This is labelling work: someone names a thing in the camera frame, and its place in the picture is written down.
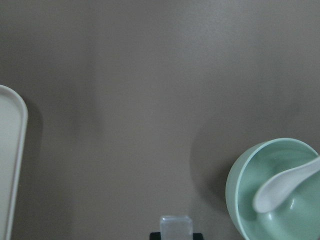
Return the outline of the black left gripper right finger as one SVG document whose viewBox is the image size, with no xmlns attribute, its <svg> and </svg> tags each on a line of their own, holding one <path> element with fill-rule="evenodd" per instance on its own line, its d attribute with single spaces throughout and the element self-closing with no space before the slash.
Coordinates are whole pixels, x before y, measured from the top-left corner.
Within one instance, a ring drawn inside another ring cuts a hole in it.
<svg viewBox="0 0 320 240">
<path fill-rule="evenodd" d="M 192 239 L 193 240 L 203 240 L 203 234 L 202 233 L 198 233 L 198 232 L 194 232 L 192 235 Z"/>
</svg>

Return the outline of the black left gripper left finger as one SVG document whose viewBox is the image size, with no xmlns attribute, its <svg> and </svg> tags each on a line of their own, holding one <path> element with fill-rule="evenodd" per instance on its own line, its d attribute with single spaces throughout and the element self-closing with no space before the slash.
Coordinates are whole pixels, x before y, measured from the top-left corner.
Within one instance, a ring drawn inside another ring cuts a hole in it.
<svg viewBox="0 0 320 240">
<path fill-rule="evenodd" d="M 161 233 L 160 232 L 151 232 L 149 234 L 149 240 L 161 240 Z"/>
</svg>

